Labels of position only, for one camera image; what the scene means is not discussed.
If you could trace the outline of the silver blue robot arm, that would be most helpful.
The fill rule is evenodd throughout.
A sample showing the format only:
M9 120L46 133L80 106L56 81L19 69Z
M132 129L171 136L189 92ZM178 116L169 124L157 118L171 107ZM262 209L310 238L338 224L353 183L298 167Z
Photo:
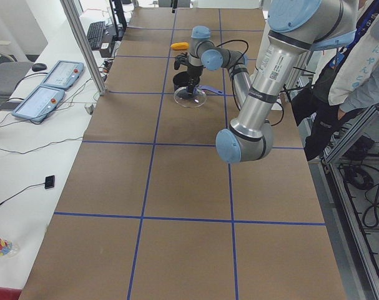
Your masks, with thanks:
M267 117L299 56L349 44L355 37L357 10L358 1L272 1L269 46L254 78L248 74L244 55L217 47L209 28L193 28L189 65L228 70L240 104L239 115L215 138L223 161L255 161L269 154L273 132Z

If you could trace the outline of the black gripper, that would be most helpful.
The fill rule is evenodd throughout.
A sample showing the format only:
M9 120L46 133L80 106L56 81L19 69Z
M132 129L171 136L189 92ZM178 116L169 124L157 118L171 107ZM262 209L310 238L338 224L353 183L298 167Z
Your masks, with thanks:
M204 67L203 65L200 66L194 66L192 64L187 65L187 74L189 77L188 86L187 86L187 93L188 95L193 95L194 91L197 87L197 82L200 81L200 77L203 73Z

